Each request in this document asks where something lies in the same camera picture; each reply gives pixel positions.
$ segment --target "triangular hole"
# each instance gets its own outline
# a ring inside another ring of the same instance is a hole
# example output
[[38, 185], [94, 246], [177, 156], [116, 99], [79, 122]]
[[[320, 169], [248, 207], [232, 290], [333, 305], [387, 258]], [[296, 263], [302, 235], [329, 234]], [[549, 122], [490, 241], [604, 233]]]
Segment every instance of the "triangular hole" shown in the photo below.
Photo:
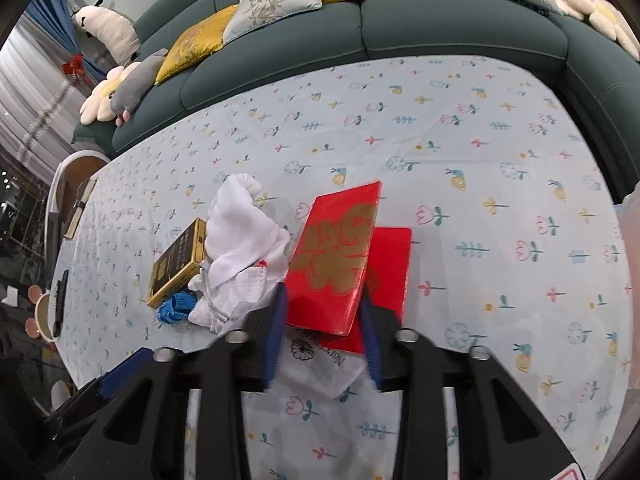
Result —
[[498, 379], [491, 380], [495, 402], [498, 405], [498, 415], [504, 440], [508, 444], [537, 437], [540, 432], [529, 417], [522, 410], [516, 400], [511, 397]]
[[151, 394], [151, 381], [143, 381], [126, 400], [104, 430], [105, 438], [134, 446], [140, 441], [142, 423], [145, 420], [146, 404]]

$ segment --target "curtain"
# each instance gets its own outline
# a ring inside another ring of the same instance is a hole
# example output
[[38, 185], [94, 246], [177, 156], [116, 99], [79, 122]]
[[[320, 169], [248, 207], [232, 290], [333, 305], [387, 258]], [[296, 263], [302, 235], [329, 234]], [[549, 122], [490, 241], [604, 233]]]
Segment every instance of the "curtain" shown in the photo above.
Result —
[[85, 148], [71, 145], [85, 95], [60, 70], [64, 55], [26, 15], [0, 49], [0, 144], [46, 184], [62, 160]]
[[[32, 0], [26, 13], [69, 52], [69, 58], [80, 52], [76, 27], [71, 20], [66, 0]], [[84, 70], [94, 82], [106, 78], [106, 73], [95, 61], [83, 57], [82, 62]]]

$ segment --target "red envelope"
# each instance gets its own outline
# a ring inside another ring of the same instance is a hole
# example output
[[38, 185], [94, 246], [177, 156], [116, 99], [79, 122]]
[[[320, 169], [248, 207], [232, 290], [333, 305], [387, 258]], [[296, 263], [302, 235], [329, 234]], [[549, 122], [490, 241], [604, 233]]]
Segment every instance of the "red envelope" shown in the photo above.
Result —
[[381, 182], [316, 198], [285, 285], [287, 323], [346, 336], [353, 326], [376, 223]]
[[[409, 279], [411, 229], [408, 227], [376, 227], [373, 229], [365, 283], [371, 303], [393, 310], [398, 321], [404, 316], [404, 298]], [[360, 324], [355, 319], [347, 337], [322, 334], [322, 346], [364, 354]]]

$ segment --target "black flower logo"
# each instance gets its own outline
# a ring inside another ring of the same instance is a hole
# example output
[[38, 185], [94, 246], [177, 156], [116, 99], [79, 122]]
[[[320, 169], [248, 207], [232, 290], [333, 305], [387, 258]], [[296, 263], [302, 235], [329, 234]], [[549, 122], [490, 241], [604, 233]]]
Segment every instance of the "black flower logo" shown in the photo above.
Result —
[[291, 342], [291, 354], [301, 361], [309, 361], [309, 359], [314, 358], [314, 349], [304, 339], [294, 339]]

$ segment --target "black and gold box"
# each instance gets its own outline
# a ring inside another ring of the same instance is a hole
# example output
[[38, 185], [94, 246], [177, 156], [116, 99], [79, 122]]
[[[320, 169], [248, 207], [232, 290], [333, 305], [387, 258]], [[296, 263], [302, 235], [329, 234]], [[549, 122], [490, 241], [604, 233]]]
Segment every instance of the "black and gold box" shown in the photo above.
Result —
[[146, 301], [148, 306], [159, 307], [200, 272], [206, 227], [204, 220], [196, 218], [154, 263]]

